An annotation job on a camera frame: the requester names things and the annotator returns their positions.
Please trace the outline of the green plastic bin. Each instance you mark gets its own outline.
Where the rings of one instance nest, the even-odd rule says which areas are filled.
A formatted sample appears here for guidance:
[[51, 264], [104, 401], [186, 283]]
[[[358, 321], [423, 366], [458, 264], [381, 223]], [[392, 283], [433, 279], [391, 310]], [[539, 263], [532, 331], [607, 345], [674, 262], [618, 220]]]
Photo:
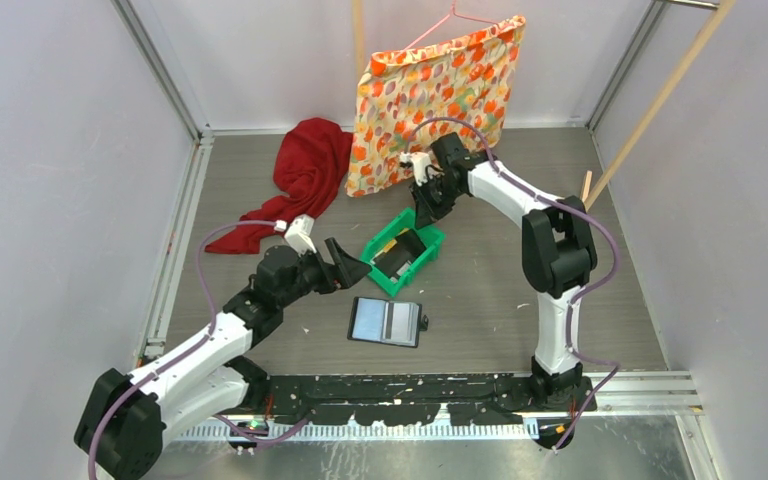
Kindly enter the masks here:
[[446, 235], [431, 225], [415, 227], [416, 212], [405, 208], [364, 247], [368, 277], [388, 296], [410, 285], [421, 269], [438, 258]]

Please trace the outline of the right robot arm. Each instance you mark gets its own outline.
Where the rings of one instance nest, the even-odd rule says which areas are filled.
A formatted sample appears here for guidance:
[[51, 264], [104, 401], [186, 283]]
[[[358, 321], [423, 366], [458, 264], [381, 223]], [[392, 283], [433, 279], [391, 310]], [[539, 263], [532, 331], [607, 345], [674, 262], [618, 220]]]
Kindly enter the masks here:
[[413, 175], [415, 225], [424, 228], [449, 214], [461, 196], [481, 199], [521, 232], [521, 264], [538, 294], [538, 340], [527, 391], [531, 403], [556, 410], [581, 386], [578, 296], [598, 264], [590, 224], [575, 196], [561, 198], [517, 177], [488, 150], [468, 150], [447, 134], [430, 152], [401, 153]]

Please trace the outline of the black card holder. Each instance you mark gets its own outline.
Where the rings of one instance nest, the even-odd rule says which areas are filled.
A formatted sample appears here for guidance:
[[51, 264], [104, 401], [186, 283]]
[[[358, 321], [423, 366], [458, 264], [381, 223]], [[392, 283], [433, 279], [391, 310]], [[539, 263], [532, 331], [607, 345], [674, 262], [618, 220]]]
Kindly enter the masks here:
[[389, 346], [417, 348], [429, 318], [419, 303], [355, 297], [347, 339]]

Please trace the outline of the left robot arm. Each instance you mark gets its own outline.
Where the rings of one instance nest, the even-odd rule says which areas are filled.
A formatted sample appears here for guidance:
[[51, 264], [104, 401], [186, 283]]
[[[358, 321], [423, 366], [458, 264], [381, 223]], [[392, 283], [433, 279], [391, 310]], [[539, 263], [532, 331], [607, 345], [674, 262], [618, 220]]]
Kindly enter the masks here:
[[267, 398], [265, 374], [246, 366], [243, 355], [281, 325], [295, 301], [349, 289], [371, 270], [335, 239], [325, 245], [329, 261], [316, 249], [269, 248], [248, 284], [198, 333], [129, 373], [102, 373], [74, 434], [88, 456], [89, 478], [104, 471], [140, 479], [184, 431], [228, 409], [258, 412]]

